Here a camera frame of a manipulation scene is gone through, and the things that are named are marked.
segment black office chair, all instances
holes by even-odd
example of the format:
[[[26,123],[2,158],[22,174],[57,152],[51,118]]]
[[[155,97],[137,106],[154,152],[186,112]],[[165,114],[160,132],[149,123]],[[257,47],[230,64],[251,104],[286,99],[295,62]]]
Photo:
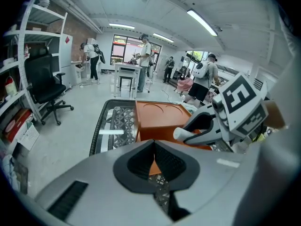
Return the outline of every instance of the black office chair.
[[[36,48],[29,50],[30,57],[25,60],[25,72],[26,77],[29,82],[27,90],[30,92],[33,102],[36,103],[51,103],[51,106],[46,107],[47,112],[42,117],[42,124],[45,125],[43,121],[50,113],[54,113],[55,120],[58,125],[61,122],[57,119],[56,110],[60,108],[69,107],[72,111],[74,107],[71,105],[65,105],[66,102],[63,100],[55,103],[55,99],[66,90],[66,86],[62,84],[62,76],[65,73],[58,73],[60,83],[56,84],[53,77],[52,67],[53,58],[52,54],[49,54],[48,49]]]

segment white refrigerator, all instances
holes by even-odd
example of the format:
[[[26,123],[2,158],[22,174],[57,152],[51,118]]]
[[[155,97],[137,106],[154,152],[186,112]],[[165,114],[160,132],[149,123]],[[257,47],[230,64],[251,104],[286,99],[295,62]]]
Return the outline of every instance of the white refrigerator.
[[[65,73],[62,76],[63,84],[68,89],[70,85],[76,85],[74,76],[71,69],[71,49],[73,37],[71,35],[62,34],[60,39],[60,54],[59,60],[61,65],[61,72]]]

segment cap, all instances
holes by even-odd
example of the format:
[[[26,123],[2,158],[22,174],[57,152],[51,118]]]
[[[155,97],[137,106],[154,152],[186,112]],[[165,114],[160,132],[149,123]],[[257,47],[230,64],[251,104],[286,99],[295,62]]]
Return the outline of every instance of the cap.
[[[210,54],[210,55],[208,55],[208,57],[212,57],[215,59],[215,61],[217,61],[216,56],[214,54]]]

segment black shorts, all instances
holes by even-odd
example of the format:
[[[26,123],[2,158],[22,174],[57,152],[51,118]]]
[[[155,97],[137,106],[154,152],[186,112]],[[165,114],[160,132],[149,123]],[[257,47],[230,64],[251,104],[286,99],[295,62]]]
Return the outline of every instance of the black shorts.
[[[208,88],[202,85],[193,83],[188,95],[195,97],[197,100],[203,101],[208,93],[208,90]]]

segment white t-shirt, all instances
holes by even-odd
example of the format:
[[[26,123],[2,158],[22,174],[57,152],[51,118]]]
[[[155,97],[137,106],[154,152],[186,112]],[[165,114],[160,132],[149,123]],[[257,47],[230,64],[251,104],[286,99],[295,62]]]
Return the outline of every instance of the white t-shirt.
[[[144,45],[140,53],[140,55],[146,55],[146,54],[151,55],[151,44],[149,42],[147,42]],[[149,63],[150,63],[150,57],[140,59],[140,66],[147,67],[149,66]]]
[[[199,85],[202,85],[206,88],[210,88],[211,84],[212,84],[212,81],[213,81],[213,77],[214,76],[217,76],[218,74],[218,69],[217,69],[217,66],[215,63],[212,63],[212,62],[209,62],[209,61],[206,61],[205,63],[209,63],[208,65],[208,68],[209,68],[209,80],[208,78],[195,78],[194,79],[194,83],[197,83]]]
[[[84,53],[88,53],[88,56],[89,56],[90,58],[94,58],[94,57],[97,57],[97,56],[98,56],[98,54],[95,53],[95,51],[94,51],[94,46],[93,46],[93,44],[87,44],[87,45],[85,45],[85,46],[84,46]]]

